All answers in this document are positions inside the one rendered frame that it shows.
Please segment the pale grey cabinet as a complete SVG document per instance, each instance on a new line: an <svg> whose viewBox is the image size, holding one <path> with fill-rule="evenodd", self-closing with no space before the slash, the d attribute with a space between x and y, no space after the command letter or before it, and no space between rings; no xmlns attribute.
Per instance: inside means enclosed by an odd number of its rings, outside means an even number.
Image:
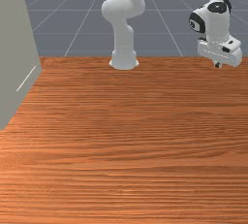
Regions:
<svg viewBox="0 0 248 224"><path fill-rule="evenodd" d="M42 71L25 0L0 0L0 130Z"/></svg>

